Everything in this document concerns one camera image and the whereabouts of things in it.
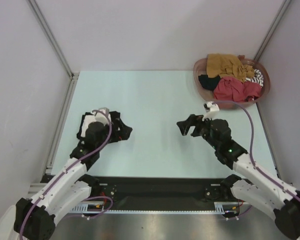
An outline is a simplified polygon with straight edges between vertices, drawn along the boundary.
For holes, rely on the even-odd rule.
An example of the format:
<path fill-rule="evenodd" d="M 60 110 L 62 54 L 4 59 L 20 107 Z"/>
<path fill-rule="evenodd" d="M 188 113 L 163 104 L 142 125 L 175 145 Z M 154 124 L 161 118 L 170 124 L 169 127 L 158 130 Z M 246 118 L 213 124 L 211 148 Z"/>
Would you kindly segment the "white tank top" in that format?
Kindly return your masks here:
<path fill-rule="evenodd" d="M 86 116 L 84 119 L 84 123 L 82 126 L 82 133 L 81 133 L 82 138 L 86 137 L 86 131 L 89 128 L 89 125 L 97 122 L 96 115 L 98 112 L 96 110 L 93 110 L 90 113 L 91 113 L 91 115 Z"/>

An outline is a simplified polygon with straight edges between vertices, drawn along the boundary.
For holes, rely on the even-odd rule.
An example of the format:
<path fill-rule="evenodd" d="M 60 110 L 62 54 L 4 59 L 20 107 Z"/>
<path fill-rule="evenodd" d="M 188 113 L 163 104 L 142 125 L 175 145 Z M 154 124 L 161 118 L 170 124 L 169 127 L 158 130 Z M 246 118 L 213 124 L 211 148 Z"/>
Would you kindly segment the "black tank top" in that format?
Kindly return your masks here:
<path fill-rule="evenodd" d="M 82 137 L 81 137 L 81 134 L 82 134 L 82 128 L 83 128 L 83 125 L 84 125 L 84 120 L 85 120 L 85 117 L 86 116 L 91 116 L 92 114 L 90 112 L 85 112 L 82 116 L 81 116 L 81 121 L 80 121 L 80 126 L 79 126 L 79 130 L 78 130 L 78 133 L 76 134 L 76 138 L 78 140 L 80 140 Z"/>

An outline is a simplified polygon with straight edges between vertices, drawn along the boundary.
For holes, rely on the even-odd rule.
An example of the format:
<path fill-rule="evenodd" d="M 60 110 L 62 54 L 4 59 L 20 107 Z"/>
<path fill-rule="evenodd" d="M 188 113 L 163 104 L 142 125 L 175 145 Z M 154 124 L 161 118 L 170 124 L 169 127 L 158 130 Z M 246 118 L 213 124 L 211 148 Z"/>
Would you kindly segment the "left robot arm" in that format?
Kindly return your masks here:
<path fill-rule="evenodd" d="M 48 240 L 60 220 L 80 202 L 103 198 L 99 180 L 87 172 L 106 145 L 128 140 L 132 131 L 118 111 L 105 107 L 83 114 L 78 144 L 62 169 L 32 197 L 16 203 L 13 230 L 19 239 Z"/>

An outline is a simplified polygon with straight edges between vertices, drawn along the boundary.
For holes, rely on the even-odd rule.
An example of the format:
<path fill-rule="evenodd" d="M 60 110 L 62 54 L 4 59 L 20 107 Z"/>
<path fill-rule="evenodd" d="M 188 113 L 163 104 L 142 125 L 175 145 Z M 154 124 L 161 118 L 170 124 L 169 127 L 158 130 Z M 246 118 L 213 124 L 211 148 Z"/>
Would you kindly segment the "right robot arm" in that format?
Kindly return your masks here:
<path fill-rule="evenodd" d="M 248 151 L 232 139 L 226 120 L 191 114 L 177 126 L 183 136 L 193 127 L 191 136 L 203 138 L 219 162 L 236 172 L 221 182 L 223 189 L 266 214 L 287 238 L 300 237 L 300 190 L 253 163 Z"/>

